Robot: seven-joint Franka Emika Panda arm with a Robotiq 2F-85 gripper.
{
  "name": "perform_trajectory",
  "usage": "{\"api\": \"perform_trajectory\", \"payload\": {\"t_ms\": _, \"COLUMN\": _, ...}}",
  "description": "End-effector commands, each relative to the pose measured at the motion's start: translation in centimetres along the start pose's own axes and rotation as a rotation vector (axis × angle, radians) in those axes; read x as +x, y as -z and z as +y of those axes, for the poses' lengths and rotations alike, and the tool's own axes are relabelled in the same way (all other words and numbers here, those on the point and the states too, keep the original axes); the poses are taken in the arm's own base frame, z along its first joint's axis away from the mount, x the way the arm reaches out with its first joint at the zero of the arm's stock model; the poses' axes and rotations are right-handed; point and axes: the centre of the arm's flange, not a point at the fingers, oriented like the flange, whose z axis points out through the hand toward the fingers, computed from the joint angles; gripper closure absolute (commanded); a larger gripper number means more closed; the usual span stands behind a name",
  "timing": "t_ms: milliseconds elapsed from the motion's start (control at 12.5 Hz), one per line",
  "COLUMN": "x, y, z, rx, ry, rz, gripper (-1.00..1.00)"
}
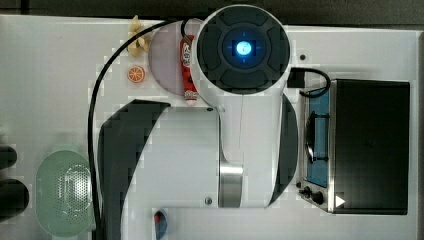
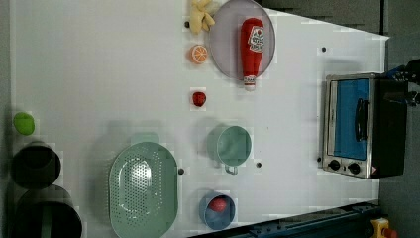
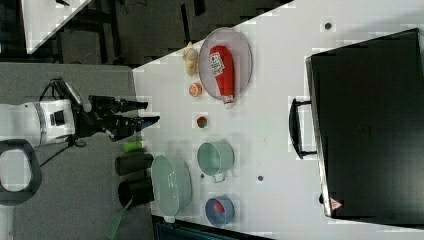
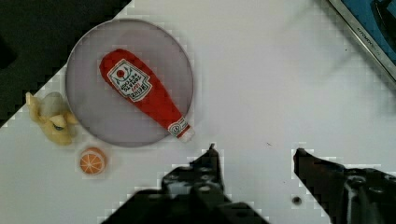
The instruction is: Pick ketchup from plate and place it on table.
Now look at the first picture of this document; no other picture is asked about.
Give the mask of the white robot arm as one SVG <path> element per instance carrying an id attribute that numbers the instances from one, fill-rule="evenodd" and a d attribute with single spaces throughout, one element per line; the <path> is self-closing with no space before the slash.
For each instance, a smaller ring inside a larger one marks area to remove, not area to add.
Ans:
<path id="1" fill-rule="evenodd" d="M 298 127 L 281 22 L 255 6 L 221 8 L 201 24 L 189 61 L 197 106 L 134 99 L 103 123 L 97 240 L 160 240 L 158 210 L 266 208 L 292 180 Z"/>

